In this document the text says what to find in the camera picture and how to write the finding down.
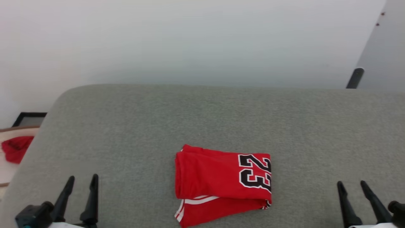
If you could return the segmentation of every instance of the printed number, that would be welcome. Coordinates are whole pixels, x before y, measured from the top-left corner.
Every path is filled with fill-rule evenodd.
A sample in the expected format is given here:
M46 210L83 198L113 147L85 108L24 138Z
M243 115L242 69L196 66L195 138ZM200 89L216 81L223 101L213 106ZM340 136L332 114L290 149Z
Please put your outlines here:
M266 171L265 177L263 177L254 175L253 169L242 169L239 172L239 182L245 187L263 188L271 193L271 161L268 158L263 158L263 162L253 155L239 155L240 167L253 167L255 164L258 168ZM254 181L249 179L251 176L254 176Z

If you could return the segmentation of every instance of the black frame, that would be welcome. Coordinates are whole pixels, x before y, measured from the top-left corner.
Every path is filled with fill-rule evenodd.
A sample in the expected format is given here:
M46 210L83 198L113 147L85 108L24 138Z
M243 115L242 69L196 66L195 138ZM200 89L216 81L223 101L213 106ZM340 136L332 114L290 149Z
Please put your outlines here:
M18 127L23 121L24 117L45 117L47 112L22 112L18 115L17 119L15 120L13 127Z

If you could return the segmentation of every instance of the gray cushion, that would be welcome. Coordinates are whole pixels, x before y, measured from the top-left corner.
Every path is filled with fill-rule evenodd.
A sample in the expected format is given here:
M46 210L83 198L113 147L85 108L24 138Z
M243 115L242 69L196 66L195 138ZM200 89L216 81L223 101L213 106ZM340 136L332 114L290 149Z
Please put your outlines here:
M270 153L273 205L200 227L342 227L336 183L374 224L360 180L384 205L405 202L405 95L359 90L94 85L64 93L1 202L2 228L28 204L55 202L76 176L65 217L79 222L93 173L99 223L179 227L174 157L183 144Z

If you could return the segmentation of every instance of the white wall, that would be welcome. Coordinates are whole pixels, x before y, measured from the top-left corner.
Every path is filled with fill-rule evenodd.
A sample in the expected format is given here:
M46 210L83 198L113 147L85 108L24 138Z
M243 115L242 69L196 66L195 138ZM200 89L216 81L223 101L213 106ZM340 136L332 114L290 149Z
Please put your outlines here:
M11 127L21 112L21 107L11 94L4 78L0 78L0 129Z
M0 1L21 111L98 83L344 88L385 0Z
M358 88L405 92L405 1L388 0L358 62Z

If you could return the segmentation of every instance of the red fabric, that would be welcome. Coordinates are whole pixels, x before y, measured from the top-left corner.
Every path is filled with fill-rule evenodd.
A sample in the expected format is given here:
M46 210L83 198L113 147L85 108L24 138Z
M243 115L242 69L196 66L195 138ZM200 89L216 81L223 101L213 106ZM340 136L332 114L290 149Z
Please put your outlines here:
M272 203L269 154L225 153L184 145L175 163L176 196L183 199L175 217L182 227L265 209Z
M2 142L6 160L20 164L33 139L33 136L20 136Z

